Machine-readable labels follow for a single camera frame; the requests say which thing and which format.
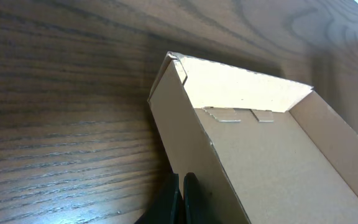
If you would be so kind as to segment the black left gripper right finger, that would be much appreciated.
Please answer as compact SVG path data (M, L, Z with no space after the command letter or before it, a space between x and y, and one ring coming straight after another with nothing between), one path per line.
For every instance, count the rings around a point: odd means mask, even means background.
M202 193L200 183L194 173L187 173L184 178L183 187L187 224L221 223L213 212L207 198Z

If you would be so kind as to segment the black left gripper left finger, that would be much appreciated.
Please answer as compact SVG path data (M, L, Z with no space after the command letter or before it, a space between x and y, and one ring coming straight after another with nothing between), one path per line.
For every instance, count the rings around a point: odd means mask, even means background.
M150 207L135 224L177 224L180 204L178 174L170 174Z

